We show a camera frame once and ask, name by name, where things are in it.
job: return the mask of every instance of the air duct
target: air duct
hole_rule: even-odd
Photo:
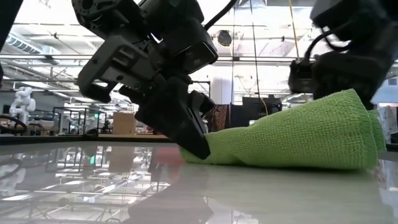
[[[27,40],[13,32],[10,32],[6,39],[6,44],[13,46],[27,54],[42,54],[42,55],[54,55],[60,54],[60,52],[47,45],[37,44],[31,40]],[[57,60],[45,59],[41,60],[44,63],[51,63],[52,65],[57,65],[59,62]]]
[[[34,43],[28,43],[28,41],[22,40],[15,34],[8,34],[6,44],[16,47],[28,54],[41,54],[42,49],[39,46],[35,46]]]

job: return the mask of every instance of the white robot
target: white robot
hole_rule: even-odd
[[[19,115],[19,121],[24,124],[28,122],[29,112],[33,112],[36,109],[36,101],[30,98],[32,92],[33,89],[31,87],[20,87],[15,93],[15,100],[9,110],[10,116]]]

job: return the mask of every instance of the green microfiber towel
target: green microfiber towel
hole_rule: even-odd
[[[185,149],[180,155],[201,164],[366,169],[385,149],[381,136],[376,113],[365,109],[354,90],[346,90],[249,127],[208,133],[211,154],[205,160]]]

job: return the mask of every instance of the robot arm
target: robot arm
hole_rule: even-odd
[[[83,95],[109,102],[113,88],[139,105],[136,119],[204,159],[210,154],[201,114],[214,103],[188,92],[191,74],[218,58],[196,0],[72,0],[81,25],[105,40],[78,76]],[[106,87],[95,85],[100,80]]]
[[[32,94],[33,89],[31,87],[20,87],[19,90],[15,93],[15,100],[12,102],[10,106],[10,115],[11,116],[16,116],[19,112],[19,109],[17,108],[18,106],[22,105],[30,105],[30,94]],[[32,106],[35,109],[36,103],[32,103]]]
[[[289,87],[293,93],[313,93],[318,99],[337,91],[354,88],[367,109],[398,57],[396,3],[387,0],[319,0],[311,19],[322,29],[300,61],[290,65]],[[334,46],[334,34],[345,47]],[[331,52],[310,61],[311,50],[325,39]]]

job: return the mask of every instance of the ceiling light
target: ceiling light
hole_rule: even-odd
[[[41,82],[22,82],[23,84],[38,87],[38,88],[51,88],[51,86]]]
[[[79,90],[49,90],[51,92],[78,93]]]
[[[79,108],[73,107],[73,110],[74,110],[74,111],[84,111],[84,110],[87,110],[87,108],[88,108],[88,107],[84,107],[84,106],[81,106],[81,107],[79,107]]]
[[[95,106],[115,106],[115,103],[95,103]]]
[[[117,110],[118,108],[115,106],[104,106],[105,109],[107,110]]]
[[[31,197],[31,195],[28,195],[28,194],[26,194],[26,195],[16,195],[16,196],[13,196],[13,197],[3,198],[2,200],[18,201],[18,200],[25,200],[25,199],[30,198],[30,197]]]
[[[32,91],[45,91],[45,90],[38,90],[38,89],[34,89]]]
[[[88,108],[86,105],[74,105],[69,103],[65,103],[63,106],[67,108]]]
[[[112,191],[115,188],[116,188],[116,185],[114,185],[114,184],[113,185],[109,185],[109,186],[107,186],[107,187],[102,189],[102,193],[108,193],[108,192]]]
[[[232,61],[232,57],[218,57],[217,61]]]
[[[95,100],[92,100],[92,99],[89,99],[89,98],[85,98],[85,97],[73,97],[73,98],[78,100],[78,101],[87,102],[87,103],[95,102]]]
[[[109,173],[109,172],[103,172],[103,173],[100,173],[100,174],[98,174],[98,175],[100,175],[100,176],[109,176],[109,175],[111,175],[111,173]]]
[[[70,181],[70,182],[66,182],[64,184],[65,185],[77,185],[77,184],[82,184],[82,183],[84,183],[83,180],[73,180],[73,181]]]
[[[127,96],[124,96],[120,93],[112,92],[111,96],[113,98],[116,98],[117,100],[125,100],[125,101],[130,101],[130,99]]]
[[[65,94],[63,94],[63,93],[57,93],[57,92],[55,92],[54,94],[56,94],[56,95],[58,95],[58,96],[61,96],[61,97],[65,97],[65,98],[69,98],[69,97],[70,97],[70,96],[65,95]]]

